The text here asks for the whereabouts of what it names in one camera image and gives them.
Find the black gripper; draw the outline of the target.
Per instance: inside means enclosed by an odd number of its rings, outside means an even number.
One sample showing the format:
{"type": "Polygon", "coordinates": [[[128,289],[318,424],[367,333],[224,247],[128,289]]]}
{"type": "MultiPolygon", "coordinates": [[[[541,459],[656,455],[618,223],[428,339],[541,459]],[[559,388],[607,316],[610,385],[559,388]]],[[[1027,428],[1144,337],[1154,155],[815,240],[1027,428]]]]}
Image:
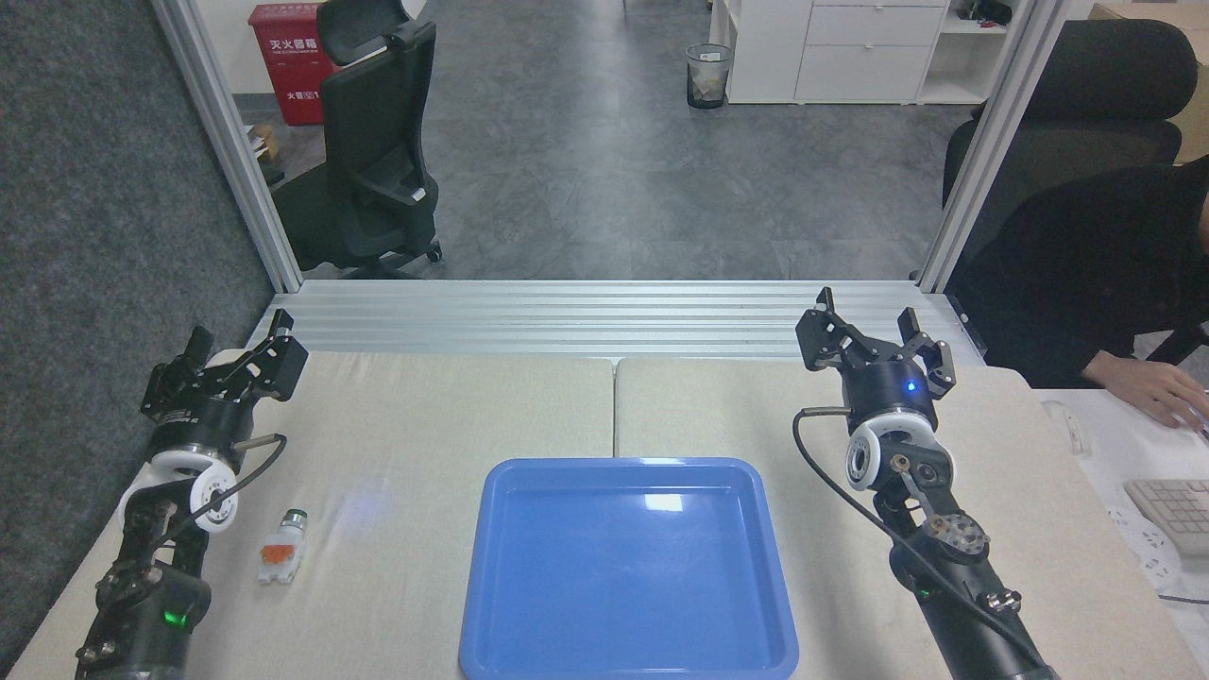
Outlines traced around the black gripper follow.
{"type": "Polygon", "coordinates": [[[250,436],[250,403],[289,400],[297,388],[308,352],[291,335],[294,319],[277,310],[268,335],[229,365],[207,365],[214,335],[193,327],[181,355],[154,365],[140,413],[155,422],[151,455],[199,451],[225,462],[242,462],[236,444],[250,436]],[[199,390],[190,387],[199,379],[199,390]]]}
{"type": "Polygon", "coordinates": [[[796,325],[800,357],[808,371],[835,367],[841,371],[843,405],[851,434],[860,423],[886,413],[921,415],[930,431],[938,420],[933,400],[956,384],[950,345],[922,332],[914,309],[897,318],[906,361],[877,362],[877,342],[835,313],[831,287],[820,290],[796,325]],[[924,371],[916,362],[920,361],[924,371]]]}

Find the person's hand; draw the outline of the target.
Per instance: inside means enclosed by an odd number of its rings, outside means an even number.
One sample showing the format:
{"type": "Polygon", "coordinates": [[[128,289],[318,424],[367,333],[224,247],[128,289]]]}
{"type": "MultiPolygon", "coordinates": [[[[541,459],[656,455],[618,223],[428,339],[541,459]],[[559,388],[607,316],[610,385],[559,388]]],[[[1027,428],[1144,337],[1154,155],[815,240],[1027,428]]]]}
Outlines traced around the person's hand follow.
{"type": "Polygon", "coordinates": [[[1178,365],[1097,352],[1081,376],[1168,430],[1204,430],[1207,387],[1178,365]]]}

